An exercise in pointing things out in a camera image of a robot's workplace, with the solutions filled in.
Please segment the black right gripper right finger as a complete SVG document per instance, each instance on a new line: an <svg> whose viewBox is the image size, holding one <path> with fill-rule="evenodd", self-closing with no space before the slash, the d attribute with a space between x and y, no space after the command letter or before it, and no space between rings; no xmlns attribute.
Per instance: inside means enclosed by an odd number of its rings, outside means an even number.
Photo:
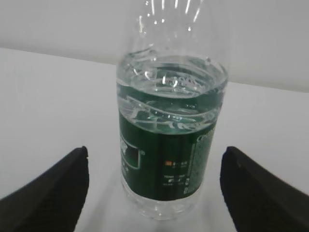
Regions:
<svg viewBox="0 0 309 232"><path fill-rule="evenodd" d="M222 156L220 187L238 232L309 230L309 196L234 146Z"/></svg>

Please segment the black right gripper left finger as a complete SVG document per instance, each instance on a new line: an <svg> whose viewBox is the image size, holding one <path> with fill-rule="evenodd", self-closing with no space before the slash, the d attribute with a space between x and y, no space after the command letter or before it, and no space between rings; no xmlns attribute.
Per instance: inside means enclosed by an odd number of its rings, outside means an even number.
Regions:
<svg viewBox="0 0 309 232"><path fill-rule="evenodd" d="M89 188L82 146L0 201L2 232L73 232Z"/></svg>

